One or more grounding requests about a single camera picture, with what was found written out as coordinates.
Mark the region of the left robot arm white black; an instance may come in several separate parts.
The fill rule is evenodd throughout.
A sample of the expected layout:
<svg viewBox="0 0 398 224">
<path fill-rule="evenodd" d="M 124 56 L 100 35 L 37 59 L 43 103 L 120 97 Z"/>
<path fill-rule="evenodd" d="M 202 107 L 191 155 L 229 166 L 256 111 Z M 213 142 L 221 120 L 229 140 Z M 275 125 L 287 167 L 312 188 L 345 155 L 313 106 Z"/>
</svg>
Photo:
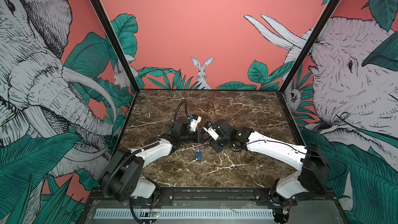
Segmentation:
<svg viewBox="0 0 398 224">
<path fill-rule="evenodd" d="M 183 143 L 205 142 L 204 131 L 198 129 L 201 120 L 198 115 L 180 116 L 169 130 L 155 137 L 153 143 L 135 150 L 124 147 L 117 150 L 99 177 L 104 197 L 120 202 L 137 197 L 145 199 L 148 205 L 155 204 L 160 198 L 159 187 L 141 177 L 143 168 L 169 156 Z"/>
</svg>

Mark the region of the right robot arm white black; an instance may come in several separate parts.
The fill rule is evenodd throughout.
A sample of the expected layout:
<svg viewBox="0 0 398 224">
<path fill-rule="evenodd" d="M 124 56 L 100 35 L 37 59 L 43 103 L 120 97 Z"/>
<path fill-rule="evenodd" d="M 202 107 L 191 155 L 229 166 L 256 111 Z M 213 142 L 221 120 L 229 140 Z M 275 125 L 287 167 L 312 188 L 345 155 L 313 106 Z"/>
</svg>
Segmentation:
<svg viewBox="0 0 398 224">
<path fill-rule="evenodd" d="M 326 193 L 330 165 L 320 147 L 288 144 L 250 128 L 236 129 L 222 119 L 214 123 L 206 122 L 204 131 L 212 138 L 211 145 L 217 152 L 225 147 L 233 151 L 257 152 L 296 169 L 274 183 L 268 193 L 272 204 L 287 206 L 293 196 L 304 192 L 316 195 Z"/>
</svg>

